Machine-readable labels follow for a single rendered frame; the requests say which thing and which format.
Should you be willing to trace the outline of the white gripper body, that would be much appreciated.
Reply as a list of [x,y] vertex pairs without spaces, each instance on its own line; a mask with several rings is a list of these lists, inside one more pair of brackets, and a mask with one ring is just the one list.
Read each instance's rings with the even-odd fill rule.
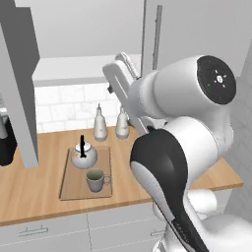
[[130,100],[128,92],[134,79],[130,75],[127,66],[121,60],[115,60],[112,63],[106,64],[102,67],[102,72],[112,87],[116,96],[120,100],[123,108],[125,109],[131,124],[135,127],[140,136],[148,134],[149,131],[144,126],[142,120],[137,117],[130,109]]

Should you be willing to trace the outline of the wooden tray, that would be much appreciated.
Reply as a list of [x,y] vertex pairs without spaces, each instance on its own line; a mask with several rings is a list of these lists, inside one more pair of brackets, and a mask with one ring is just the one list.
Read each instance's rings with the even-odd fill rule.
[[59,191],[59,199],[61,201],[109,198],[112,196],[110,148],[97,147],[96,151],[97,161],[94,164],[94,168],[101,169],[105,175],[102,189],[95,193],[90,190],[87,182],[88,171],[73,165],[71,162],[72,149],[69,149]]

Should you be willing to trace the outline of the white drawer front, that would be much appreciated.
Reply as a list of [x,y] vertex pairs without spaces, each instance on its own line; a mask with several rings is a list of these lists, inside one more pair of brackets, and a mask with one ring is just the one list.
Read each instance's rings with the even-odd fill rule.
[[[19,232],[48,227],[48,232],[19,237]],[[0,226],[0,252],[92,252],[86,214]]]
[[165,230],[152,203],[88,213],[93,252],[152,252],[161,236],[154,230]]

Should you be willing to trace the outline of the grey mug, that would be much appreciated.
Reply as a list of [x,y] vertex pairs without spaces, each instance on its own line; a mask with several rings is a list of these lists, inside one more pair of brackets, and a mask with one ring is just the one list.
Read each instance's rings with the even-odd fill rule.
[[100,192],[104,185],[111,183],[111,176],[105,174],[102,169],[93,168],[87,172],[87,183],[94,193]]

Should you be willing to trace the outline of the white bottle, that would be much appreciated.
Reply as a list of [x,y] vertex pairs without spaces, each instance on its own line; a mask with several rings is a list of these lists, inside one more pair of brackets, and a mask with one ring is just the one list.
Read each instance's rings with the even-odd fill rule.
[[103,142],[106,140],[108,135],[105,118],[102,115],[101,107],[98,106],[96,109],[96,116],[94,118],[94,138],[98,142]]
[[123,107],[120,107],[120,112],[117,117],[116,129],[115,133],[119,139],[127,139],[129,136],[129,125],[128,125],[128,117],[125,113]]

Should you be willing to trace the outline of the black countertop appliance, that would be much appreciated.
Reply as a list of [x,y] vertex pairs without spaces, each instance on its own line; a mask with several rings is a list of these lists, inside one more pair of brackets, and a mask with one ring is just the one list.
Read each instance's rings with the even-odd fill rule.
[[14,158],[17,141],[9,115],[0,109],[0,165],[9,165]]

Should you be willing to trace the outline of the grey wall cabinet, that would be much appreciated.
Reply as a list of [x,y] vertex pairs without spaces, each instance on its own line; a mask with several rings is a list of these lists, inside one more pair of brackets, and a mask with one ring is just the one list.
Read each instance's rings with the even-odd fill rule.
[[28,7],[40,59],[37,87],[105,81],[102,67],[124,52],[141,67],[144,0],[15,0]]

